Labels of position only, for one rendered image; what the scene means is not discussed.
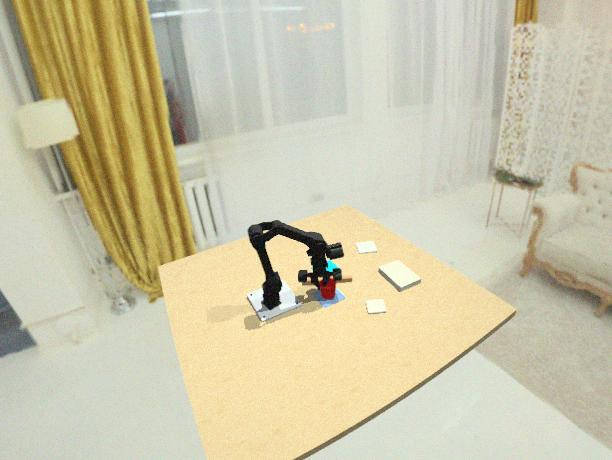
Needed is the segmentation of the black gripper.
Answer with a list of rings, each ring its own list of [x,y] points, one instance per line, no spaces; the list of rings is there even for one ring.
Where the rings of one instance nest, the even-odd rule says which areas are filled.
[[[323,265],[314,265],[312,263],[312,266],[313,266],[313,273],[308,273],[307,270],[298,271],[298,282],[299,283],[306,283],[307,278],[310,278],[311,284],[314,284],[320,290],[318,278],[323,278],[322,286],[325,286],[327,285],[327,283],[330,283],[330,277],[333,277],[334,281],[342,280],[342,269],[341,268],[333,268],[333,272],[326,271],[326,262]]]

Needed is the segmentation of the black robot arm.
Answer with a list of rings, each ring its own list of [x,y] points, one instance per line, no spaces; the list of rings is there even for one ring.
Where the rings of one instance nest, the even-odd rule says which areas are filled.
[[[268,231],[266,233],[263,233],[264,230]],[[309,247],[309,250],[306,251],[308,257],[312,256],[312,258],[310,258],[311,266],[312,263],[314,265],[323,265],[326,262],[326,267],[328,268],[328,262],[326,260],[326,257],[330,260],[344,257],[341,242],[328,245],[320,233],[312,231],[306,232],[293,226],[282,223],[279,220],[253,224],[249,227],[248,233],[250,244],[257,252],[262,269],[265,274],[265,281],[262,284],[264,292],[264,303],[262,303],[270,310],[278,307],[281,304],[281,302],[279,301],[279,292],[281,291],[282,283],[278,271],[274,272],[272,269],[265,248],[265,242],[271,240],[276,235],[282,235],[287,238],[304,243],[306,246]]]

